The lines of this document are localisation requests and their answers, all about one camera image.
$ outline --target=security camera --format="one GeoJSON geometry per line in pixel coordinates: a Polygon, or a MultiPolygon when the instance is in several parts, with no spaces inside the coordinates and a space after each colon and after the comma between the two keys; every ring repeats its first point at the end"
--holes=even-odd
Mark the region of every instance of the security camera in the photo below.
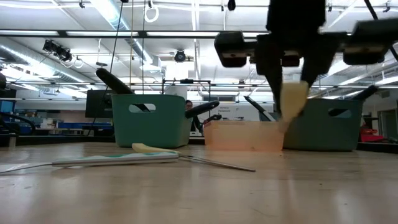
{"type": "Polygon", "coordinates": [[[184,50],[177,50],[177,53],[174,55],[174,60],[176,62],[184,62],[187,56],[184,53],[184,50]]]}

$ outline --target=desk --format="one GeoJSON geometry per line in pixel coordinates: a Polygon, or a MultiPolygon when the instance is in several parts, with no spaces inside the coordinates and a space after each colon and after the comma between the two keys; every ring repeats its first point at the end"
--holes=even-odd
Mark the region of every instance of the desk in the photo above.
{"type": "MultiPolygon", "coordinates": [[[[0,175],[0,223],[397,223],[398,155],[376,152],[184,153],[257,172],[180,161],[0,175]]],[[[115,143],[19,146],[0,163],[131,152],[115,143]]]]}
{"type": "Polygon", "coordinates": [[[49,134],[59,134],[62,131],[68,131],[72,132],[73,134],[76,135],[84,135],[85,132],[88,132],[88,130],[84,130],[81,128],[37,128],[37,131],[48,131],[49,134]]]}

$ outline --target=metal frame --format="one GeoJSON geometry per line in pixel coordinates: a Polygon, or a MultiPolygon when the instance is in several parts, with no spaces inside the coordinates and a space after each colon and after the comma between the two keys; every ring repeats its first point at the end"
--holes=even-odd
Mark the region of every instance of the metal frame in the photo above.
{"type": "MultiPolygon", "coordinates": [[[[192,86],[192,85],[187,85],[187,84],[185,84],[185,83],[181,83],[181,81],[180,80],[165,80],[165,79],[163,79],[162,80],[162,93],[161,94],[164,94],[164,84],[166,83],[166,82],[172,82],[171,83],[171,85],[170,86],[179,86],[179,85],[182,85],[182,86],[192,86]]],[[[209,102],[210,102],[210,98],[211,98],[211,86],[212,86],[212,84],[211,84],[211,81],[210,80],[194,80],[193,81],[194,83],[196,82],[196,83],[199,83],[198,85],[195,85],[195,86],[197,86],[197,87],[199,87],[199,86],[202,86],[201,85],[201,83],[208,83],[209,84],[209,90],[208,90],[208,92],[209,92],[209,102]]]]}
{"type": "MultiPolygon", "coordinates": [[[[210,82],[206,80],[194,80],[194,82],[210,82]]],[[[29,85],[103,85],[105,86],[105,83],[100,83],[100,82],[82,82],[82,83],[59,83],[59,82],[6,82],[7,84],[29,84],[29,85]]],[[[164,83],[124,83],[126,85],[132,85],[132,86],[164,86],[164,83]]],[[[270,86],[268,84],[234,84],[234,83],[209,83],[210,86],[213,87],[268,87],[270,86]]],[[[173,85],[176,86],[195,86],[199,87],[201,86],[200,84],[186,84],[186,83],[174,83],[173,85]]],[[[317,86],[311,86],[311,88],[314,89],[319,89],[319,88],[345,88],[345,89],[359,89],[359,90],[364,90],[368,88],[368,86],[361,86],[361,85],[317,85],[317,86]]],[[[382,85],[378,87],[379,89],[398,89],[398,85],[382,85]]]]}
{"type": "MultiPolygon", "coordinates": [[[[116,30],[42,30],[42,29],[0,29],[0,37],[42,37],[42,38],[96,38],[96,39],[125,39],[130,38],[133,32],[134,38],[145,39],[214,39],[217,34],[228,32],[225,30],[120,30],[116,37],[116,30]],[[68,33],[76,32],[81,35],[70,35],[68,33]],[[107,33],[106,35],[99,35],[100,32],[107,33]]],[[[258,34],[268,34],[266,31],[243,31],[246,34],[245,39],[256,40],[258,34]]]]}

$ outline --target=ceiling duct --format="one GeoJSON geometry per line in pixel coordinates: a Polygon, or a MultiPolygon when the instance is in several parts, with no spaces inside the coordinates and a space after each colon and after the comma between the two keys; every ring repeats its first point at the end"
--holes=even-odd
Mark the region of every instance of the ceiling duct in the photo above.
{"type": "MultiPolygon", "coordinates": [[[[131,28],[127,24],[123,15],[120,15],[119,6],[114,0],[90,0],[98,12],[107,20],[114,30],[118,29],[118,22],[120,19],[119,30],[130,31],[131,28]]],[[[133,51],[146,64],[152,64],[154,56],[145,51],[137,39],[124,39],[133,49],[133,51]]]]}
{"type": "Polygon", "coordinates": [[[59,79],[68,80],[68,82],[93,82],[92,79],[60,65],[60,62],[45,58],[45,56],[6,37],[0,37],[0,58],[0,64],[27,65],[31,67],[32,72],[43,77],[51,78],[58,75],[59,79]]]}

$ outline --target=hanging cable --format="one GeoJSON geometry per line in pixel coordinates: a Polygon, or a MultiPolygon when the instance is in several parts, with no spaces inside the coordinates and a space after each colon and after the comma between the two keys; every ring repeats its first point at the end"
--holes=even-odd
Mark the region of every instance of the hanging cable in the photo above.
{"type": "MultiPolygon", "coordinates": [[[[131,8],[131,36],[130,36],[130,41],[132,42],[133,41],[133,27],[134,27],[134,25],[133,25],[133,20],[134,20],[134,8],[132,7],[131,8]]],[[[130,46],[130,68],[129,68],[129,77],[130,77],[130,79],[129,79],[129,86],[130,86],[130,88],[131,88],[131,75],[132,75],[132,60],[133,60],[133,56],[132,56],[132,47],[130,46]]]]}
{"type": "MultiPolygon", "coordinates": [[[[146,10],[146,0],[144,0],[144,19],[147,15],[147,10],[146,10]]],[[[142,24],[142,30],[145,30],[145,22],[142,24]]],[[[145,38],[142,39],[142,49],[144,49],[144,40],[145,38]]],[[[144,51],[142,50],[141,53],[141,58],[144,58],[144,51]]],[[[142,66],[142,94],[144,94],[144,60],[141,60],[141,66],[142,66]]]]}
{"type": "MultiPolygon", "coordinates": [[[[373,9],[372,4],[369,2],[369,0],[364,0],[364,1],[365,1],[365,4],[366,4],[366,7],[368,7],[368,9],[369,9],[369,12],[372,14],[373,19],[374,20],[379,20],[376,12],[373,9]]],[[[390,51],[391,51],[392,56],[394,56],[394,58],[398,62],[398,54],[397,54],[396,50],[394,49],[393,45],[390,47],[390,51]]]]}
{"type": "MultiPolygon", "coordinates": [[[[117,44],[117,42],[118,42],[120,22],[121,22],[121,19],[122,19],[122,12],[123,12],[123,2],[122,2],[122,5],[121,5],[121,7],[120,7],[118,28],[116,29],[116,36],[115,36],[115,38],[114,38],[113,53],[112,53],[112,61],[111,61],[111,68],[109,69],[109,72],[110,72],[110,73],[112,73],[113,60],[114,60],[114,55],[115,55],[115,53],[116,53],[116,44],[117,44]]],[[[106,85],[104,94],[102,95],[102,98],[101,98],[102,100],[100,101],[99,107],[98,107],[98,108],[101,108],[101,107],[102,107],[103,101],[104,101],[104,99],[105,99],[105,94],[106,94],[106,91],[108,90],[108,88],[109,88],[109,86],[106,85]]],[[[95,120],[97,119],[97,116],[98,116],[98,111],[99,111],[99,110],[96,110],[96,114],[95,114],[94,120],[93,120],[93,122],[91,123],[91,126],[90,126],[90,129],[88,130],[87,136],[90,135],[91,130],[93,129],[93,126],[94,126],[94,124],[95,124],[95,120]]]]}
{"type": "Polygon", "coordinates": [[[75,63],[73,63],[73,66],[75,66],[75,68],[82,68],[84,65],[84,62],[82,59],[80,59],[79,57],[76,57],[75,63]]]}
{"type": "Polygon", "coordinates": [[[32,135],[36,131],[35,124],[33,122],[29,121],[28,119],[17,116],[17,115],[13,115],[13,114],[7,114],[4,112],[0,112],[0,126],[4,127],[5,129],[7,129],[10,132],[18,134],[18,135],[32,135]],[[12,129],[10,126],[8,126],[8,124],[3,120],[2,117],[9,117],[9,118],[21,120],[21,121],[29,124],[29,126],[31,127],[31,130],[29,131],[28,134],[21,134],[19,131],[12,129]]]}
{"type": "Polygon", "coordinates": [[[155,22],[159,18],[159,9],[157,6],[155,6],[154,2],[152,0],[148,1],[148,7],[146,7],[146,4],[144,4],[144,19],[146,22],[155,22]],[[149,10],[155,10],[155,16],[152,19],[148,18],[148,11],[149,10]]]}

